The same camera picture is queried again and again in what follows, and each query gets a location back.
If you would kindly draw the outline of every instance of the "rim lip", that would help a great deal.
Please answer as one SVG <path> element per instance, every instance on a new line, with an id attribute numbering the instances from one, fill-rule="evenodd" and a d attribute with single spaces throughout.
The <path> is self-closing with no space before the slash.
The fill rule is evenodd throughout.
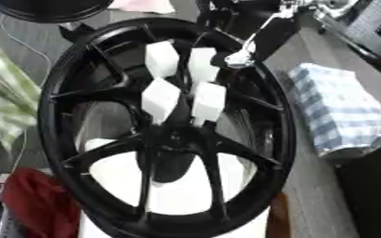
<path id="1" fill-rule="evenodd" d="M 63 182 L 63 185 L 71 192 L 71 194 L 75 197 L 77 202 L 81 204 L 84 210 L 88 212 L 88 214 L 94 214 L 98 217 L 106 218 L 109 223 L 113 226 L 113 230 L 109 231 L 108 229 L 103 229 L 108 234 L 111 234 L 113 231 L 132 235 L 135 230 L 131 230 L 131 227 L 123 226 L 122 222 L 117 222 L 114 217 L 111 215 L 106 214 L 106 211 L 111 211 L 108 209 L 101 209 L 102 207 L 96 207 L 91 206 L 90 202 L 94 199 L 88 196 L 88 192 L 77 186 L 77 182 L 72 180 L 71 176 L 63 166 L 61 166 L 58 161 L 61 159 L 60 155 L 58 155 L 57 148 L 59 148 L 57 143 L 53 143 L 53 140 L 56 140 L 56 138 L 53 139 L 53 119 L 50 119 L 48 116 L 53 115 L 53 110 L 49 107 L 49 96 L 52 93 L 54 89 L 56 89 L 58 84 L 61 84 L 64 79 L 62 79 L 63 76 L 65 76 L 66 71 L 68 70 L 68 65 L 70 65 L 70 62 L 76 61 L 74 58 L 73 52 L 79 51 L 88 43 L 94 42 L 95 40 L 102 40 L 106 39 L 109 35 L 112 33 L 119 33 L 122 31 L 123 28 L 132 27 L 134 25 L 139 25 L 143 23 L 150 23 L 150 22 L 160 21 L 161 23 L 171 23 L 174 22 L 175 24 L 183 24 L 183 27 L 195 27 L 195 23 L 188 22 L 185 20 L 177 20 L 177 19 L 169 19 L 169 18 L 154 18 L 154 19 L 136 19 L 136 20 L 126 20 L 117 22 L 111 25 L 108 25 L 104 28 L 101 28 L 99 30 L 96 30 L 92 34 L 90 34 L 87 37 L 84 37 L 80 39 L 77 43 L 75 43 L 71 48 L 69 48 L 65 54 L 59 59 L 59 61 L 55 64 L 52 72 L 48 76 L 48 79 L 46 81 L 44 90 L 42 92 L 42 96 L 40 99 L 39 104 L 39 111 L 38 111 L 38 121 L 39 121 L 39 131 L 40 131 L 40 138 L 42 141 L 43 148 L 46 152 L 46 158 L 48 162 L 51 165 L 52 170 L 56 174 L 56 176 Z M 238 49 L 241 45 L 227 36 L 224 33 L 220 33 L 216 31 L 216 34 L 221 35 L 221 37 L 226 37 L 227 41 L 230 42 L 230 48 Z M 243 224 L 245 224 L 247 221 L 255 218 L 258 216 L 262 211 L 264 211 L 271 201 L 271 199 L 282 189 L 285 181 L 287 180 L 287 177 L 290 173 L 291 167 L 293 165 L 293 161 L 295 158 L 295 152 L 296 152 L 296 132 L 295 132 L 295 126 L 291 111 L 291 106 L 288 103 L 287 97 L 285 96 L 284 91 L 282 90 L 281 84 L 274 78 L 274 76 L 271 74 L 271 72 L 264 66 L 262 63 L 256 64 L 257 73 L 264 74 L 264 78 L 268 80 L 268 83 L 270 83 L 270 92 L 273 94 L 273 97 L 278 99 L 278 101 L 283 105 L 283 112 L 281 113 L 280 118 L 281 120 L 281 126 L 282 126 L 282 135 L 288 136 L 286 139 L 281 139 L 286 141 L 286 147 L 282 147 L 282 152 L 280 152 L 279 158 L 284 158 L 283 161 L 283 168 L 282 171 L 278 173 L 278 176 L 275 176 L 274 179 L 270 182 L 270 192 L 266 192 L 265 194 L 267 196 L 264 196 L 264 198 L 261 199 L 261 201 L 257 202 L 254 207 L 255 210 L 248 211 L 242 218 L 235 219 L 232 222 L 228 222 L 226 224 L 217 225 L 214 229 L 210 231 L 198 231 L 202 232 L 204 235 L 207 236 L 216 236 L 220 235 L 224 232 L 231 231 L 233 229 L 236 229 Z M 172 234 L 160 234 L 159 232 L 155 234 L 151 234 L 149 236 L 148 233 L 134 233 L 132 235 L 133 237 L 201 237 L 198 236 L 198 233 L 193 233 L 190 235 L 181 235 L 177 236 L 176 233 Z"/>
<path id="2" fill-rule="evenodd" d="M 103 0 L 103 3 L 85 8 L 71 15 L 48 15 L 48 14 L 32 14 L 26 11 L 15 10 L 0 3 L 0 12 L 18 20 L 26 20 L 36 23 L 66 23 L 83 20 L 97 15 L 105 10 L 113 0 Z"/>

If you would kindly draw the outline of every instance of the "red cloth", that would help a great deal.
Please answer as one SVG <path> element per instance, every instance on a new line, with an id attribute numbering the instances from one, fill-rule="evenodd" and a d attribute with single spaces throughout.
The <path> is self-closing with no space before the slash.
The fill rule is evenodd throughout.
<path id="1" fill-rule="evenodd" d="M 2 200 L 27 228 L 27 238 L 75 238 L 80 209 L 54 179 L 30 168 L 18 168 L 7 179 Z"/>

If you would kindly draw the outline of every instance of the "white foam cube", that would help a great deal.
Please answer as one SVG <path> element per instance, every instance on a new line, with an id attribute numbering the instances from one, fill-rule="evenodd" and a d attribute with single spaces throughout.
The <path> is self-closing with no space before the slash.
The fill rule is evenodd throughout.
<path id="1" fill-rule="evenodd" d="M 153 78 L 166 78 L 177 71 L 179 54 L 168 41 L 146 45 L 145 63 Z"/>
<path id="2" fill-rule="evenodd" d="M 161 124 L 176 108 L 180 89 L 163 78 L 155 78 L 141 93 L 141 108 L 152 115 L 155 124 Z"/>
<path id="3" fill-rule="evenodd" d="M 192 49 L 188 69 L 195 86 L 200 82 L 214 82 L 217 79 L 219 68 L 211 65 L 211 59 L 216 54 L 217 51 L 213 47 Z"/>
<path id="4" fill-rule="evenodd" d="M 197 126 L 204 121 L 215 122 L 225 108 L 227 89 L 211 83 L 201 82 L 197 85 L 193 100 L 192 116 Z"/>

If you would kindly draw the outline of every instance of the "cable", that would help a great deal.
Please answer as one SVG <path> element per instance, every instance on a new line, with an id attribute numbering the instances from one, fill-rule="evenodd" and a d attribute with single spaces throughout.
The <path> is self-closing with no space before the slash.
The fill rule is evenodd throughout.
<path id="1" fill-rule="evenodd" d="M 51 70 L 51 68 L 52 68 L 52 63 L 51 63 L 51 61 L 50 61 L 50 58 L 49 58 L 46 54 L 40 52 L 39 50 L 33 48 L 32 46 L 29 46 L 27 43 L 21 41 L 19 38 L 17 38 L 16 36 L 12 35 L 12 34 L 7 30 L 7 28 L 6 28 L 5 24 L 4 24 L 5 20 L 6 20 L 6 15 L 2 15 L 2 16 L 1 16 L 1 19 L 0 19 L 0 27 L 1 27 L 1 29 L 3 30 L 3 32 L 4 32 L 4 33 L 5 33 L 11 40 L 13 40 L 13 41 L 15 41 L 15 42 L 17 42 L 17 43 L 19 43 L 19 44 L 25 46 L 26 48 L 30 49 L 32 52 L 34 52 L 34 53 L 40 55 L 43 59 L 46 60 L 46 75 L 45 75 L 45 77 L 44 77 L 44 79 L 42 80 L 42 83 L 41 83 L 41 85 L 40 85 L 40 88 L 42 88 L 43 85 L 45 84 L 46 79 L 47 79 L 47 77 L 48 77 L 48 75 L 49 75 L 49 73 L 50 73 L 50 70 Z M 12 167 L 12 169 L 11 169 L 11 174 L 14 173 L 14 171 L 15 171 L 15 170 L 17 169 L 17 167 L 19 166 L 19 163 L 20 163 L 20 160 L 21 160 L 21 158 L 22 158 L 22 155 L 24 154 L 24 152 L 25 152 L 25 150 L 26 150 L 26 145 L 27 145 L 27 130 L 25 130 L 25 131 L 23 132 L 23 137 L 24 137 L 24 141 L 23 141 L 23 144 L 22 144 L 22 146 L 21 146 L 19 156 L 17 157 L 16 162 L 14 163 L 14 165 L 13 165 L 13 167 Z"/>
<path id="2" fill-rule="evenodd" d="M 5 24 L 4 24 L 5 19 L 6 19 L 6 15 L 2 15 L 2 16 L 1 16 L 1 19 L 0 19 L 0 26 L 1 26 L 1 29 L 3 30 L 3 32 L 4 32 L 10 39 L 12 39 L 13 41 L 15 41 L 15 42 L 17 42 L 17 43 L 19 43 L 19 44 L 25 46 L 26 48 L 30 49 L 32 52 L 34 52 L 34 53 L 40 55 L 43 59 L 46 60 L 46 76 L 45 76 L 45 78 L 43 79 L 42 84 L 40 85 L 40 87 L 43 87 L 43 85 L 44 85 L 45 82 L 46 82 L 47 77 L 49 76 L 50 70 L 51 70 L 51 68 L 52 68 L 52 63 L 51 63 L 51 61 L 50 61 L 50 58 L 49 58 L 46 54 L 44 54 L 44 53 L 38 51 L 37 49 L 33 48 L 32 46 L 29 46 L 27 43 L 21 41 L 19 38 L 13 36 L 13 35 L 7 30 L 7 28 L 6 28 Z"/>
<path id="3" fill-rule="evenodd" d="M 19 156 L 16 159 L 16 162 L 13 165 L 13 168 L 11 169 L 10 174 L 14 173 L 16 168 L 19 166 L 20 160 L 23 157 L 24 152 L 26 151 L 26 145 L 27 145 L 27 131 L 25 130 L 23 132 L 23 144 L 21 145 Z"/>

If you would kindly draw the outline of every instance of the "floor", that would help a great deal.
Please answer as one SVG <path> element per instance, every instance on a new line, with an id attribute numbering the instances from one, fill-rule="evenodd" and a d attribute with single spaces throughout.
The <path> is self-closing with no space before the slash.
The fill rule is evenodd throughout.
<path id="1" fill-rule="evenodd" d="M 172 0 L 177 9 L 175 17 L 195 20 L 197 14 L 193 1 Z M 99 27 L 118 20 L 142 17 L 144 14 L 128 12 L 103 12 L 86 22 Z M 45 52 L 55 62 L 70 44 L 63 40 L 56 25 L 38 25 L 6 18 L 7 28 L 24 42 Z M 45 79 L 45 61 L 18 43 L 8 39 L 0 29 L 0 47 L 38 84 Z M 310 20 L 303 23 L 300 33 L 293 36 L 266 64 L 281 79 L 284 72 L 302 62 L 315 62 L 323 66 L 348 69 L 357 72 L 364 87 L 381 101 L 381 73 L 376 72 L 362 59 L 331 35 L 321 36 Z M 289 195 L 294 238 L 356 238 L 350 213 L 339 190 L 333 168 L 319 159 L 313 151 L 307 130 L 297 110 L 296 162 L 284 190 Z M 0 173 L 7 172 L 20 151 L 22 139 L 11 157 L 0 148 Z M 46 160 L 39 145 L 35 128 L 29 131 L 28 146 L 21 166 L 45 167 Z"/>

